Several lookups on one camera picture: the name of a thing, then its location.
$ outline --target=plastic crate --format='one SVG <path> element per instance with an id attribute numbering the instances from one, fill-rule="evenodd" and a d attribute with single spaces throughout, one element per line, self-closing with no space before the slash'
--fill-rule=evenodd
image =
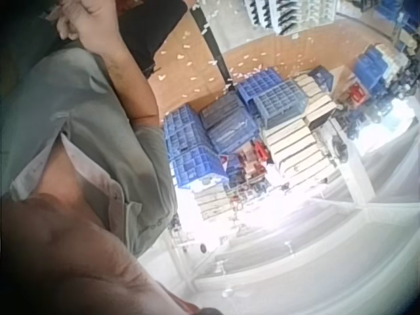
<path id="1" fill-rule="evenodd" d="M 201 124 L 190 123 L 175 131 L 166 138 L 169 159 L 173 159 L 184 152 L 199 145 L 212 148 L 209 137 L 205 134 Z"/>
<path id="2" fill-rule="evenodd" d="M 259 132 L 257 123 L 245 108 L 238 108 L 208 130 L 219 154 L 231 154 Z"/>
<path id="3" fill-rule="evenodd" d="M 369 47 L 366 49 L 365 55 L 368 56 L 373 63 L 380 69 L 382 74 L 385 73 L 385 71 L 388 68 L 388 64 L 383 60 L 381 52 L 379 52 L 375 47 Z"/>
<path id="4" fill-rule="evenodd" d="M 287 80 L 255 98 L 266 129 L 301 115 L 308 104 L 308 97 L 293 81 Z"/>
<path id="5" fill-rule="evenodd" d="M 201 125 L 198 114 L 191 108 L 191 106 L 189 104 L 182 105 L 177 110 L 174 110 L 166 115 L 165 120 L 163 121 L 165 138 L 190 123 L 197 123 L 198 125 Z"/>
<path id="6" fill-rule="evenodd" d="M 245 81 L 239 83 L 237 86 L 238 93 L 247 106 L 248 112 L 250 112 L 253 116 L 258 114 L 254 98 L 281 82 L 283 82 L 282 77 L 270 68 L 256 73 Z"/>
<path id="7" fill-rule="evenodd" d="M 204 108 L 199 116 L 205 129 L 210 129 L 230 112 L 243 107 L 243 103 L 234 91 L 219 98 L 216 102 Z"/>
<path id="8" fill-rule="evenodd" d="M 334 76 L 323 66 L 318 66 L 308 73 L 313 77 L 318 86 L 328 92 L 333 90 Z"/>
<path id="9" fill-rule="evenodd" d="M 364 54 L 357 59 L 353 72 L 368 91 L 375 87 L 383 75 L 381 69 Z"/>
<path id="10" fill-rule="evenodd" d="M 194 192 L 228 181 L 219 156 L 206 146 L 198 146 L 176 157 L 173 169 L 178 186 Z"/>

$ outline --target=shirt sleeve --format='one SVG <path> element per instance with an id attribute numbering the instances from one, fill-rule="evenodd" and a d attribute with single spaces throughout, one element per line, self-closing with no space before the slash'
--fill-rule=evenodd
<path id="1" fill-rule="evenodd" d="M 169 167 L 163 130 L 158 127 L 135 126 L 133 128 L 138 143 L 152 162 L 157 177 L 163 206 L 177 212 L 177 197 Z"/>

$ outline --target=wooden floor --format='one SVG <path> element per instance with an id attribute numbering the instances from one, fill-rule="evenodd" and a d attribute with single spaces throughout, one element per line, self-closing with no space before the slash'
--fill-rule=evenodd
<path id="1" fill-rule="evenodd" d="M 346 65 L 373 43 L 385 40 L 349 20 L 314 28 L 291 36 L 269 35 L 224 54 L 234 82 L 258 69 L 274 67 L 289 77 L 323 65 Z M 157 72 L 150 78 L 160 108 L 167 112 L 189 102 L 196 110 L 210 105 L 224 92 L 225 84 L 194 19 L 188 13 L 156 55 Z"/>

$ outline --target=person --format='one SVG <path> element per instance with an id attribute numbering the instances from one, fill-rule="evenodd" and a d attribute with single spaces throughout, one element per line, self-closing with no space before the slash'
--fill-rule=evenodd
<path id="1" fill-rule="evenodd" d="M 177 210 L 158 105 L 142 73 L 162 36 L 126 44 L 114 0 L 61 5 L 61 37 L 73 34 L 84 49 L 42 59 L 4 104 L 2 309 L 220 314 L 176 298 L 137 261 Z"/>

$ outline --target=blue storage bin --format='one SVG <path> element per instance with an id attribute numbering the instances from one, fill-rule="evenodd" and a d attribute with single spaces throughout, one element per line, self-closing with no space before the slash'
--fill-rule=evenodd
<path id="1" fill-rule="evenodd" d="M 282 77 L 273 69 L 269 68 L 239 83 L 237 90 L 248 111 L 251 115 L 255 115 L 258 111 L 254 103 L 254 98 L 281 82 L 283 82 Z"/>
<path id="2" fill-rule="evenodd" d="M 358 57 L 353 72 L 368 91 L 374 88 L 383 75 L 381 69 L 364 54 Z"/>
<path id="3" fill-rule="evenodd" d="M 266 129 L 301 115 L 308 104 L 308 97 L 293 81 L 287 80 L 255 98 L 255 104 Z"/>
<path id="4" fill-rule="evenodd" d="M 208 135 L 219 154 L 231 154 L 254 138 L 258 132 L 257 123 L 242 107 L 210 128 Z"/>
<path id="5" fill-rule="evenodd" d="M 388 68 L 388 64 L 385 62 L 385 60 L 382 59 L 381 52 L 378 51 L 375 47 L 369 47 L 366 49 L 365 55 L 373 61 L 373 63 L 381 71 L 381 75 L 383 75 Z"/>
<path id="6" fill-rule="evenodd" d="M 334 76 L 326 70 L 323 66 L 318 66 L 308 73 L 313 77 L 318 86 L 328 92 L 333 90 Z"/>
<path id="7" fill-rule="evenodd" d="M 173 169 L 178 187 L 194 192 L 228 181 L 219 156 L 206 146 L 195 147 L 176 157 Z"/>
<path id="8" fill-rule="evenodd" d="M 175 131 L 166 138 L 167 151 L 169 159 L 173 159 L 185 151 L 195 148 L 199 145 L 212 148 L 209 137 L 201 124 L 190 123 L 182 129 Z"/>
<path id="9" fill-rule="evenodd" d="M 230 112 L 243 107 L 243 103 L 234 91 L 220 97 L 216 102 L 204 108 L 199 116 L 205 129 L 210 129 Z"/>
<path id="10" fill-rule="evenodd" d="M 182 105 L 177 110 L 166 115 L 163 121 L 163 130 L 165 131 L 165 137 L 172 135 L 179 129 L 184 128 L 185 125 L 190 123 L 196 123 L 201 125 L 198 114 L 190 107 L 189 104 Z"/>

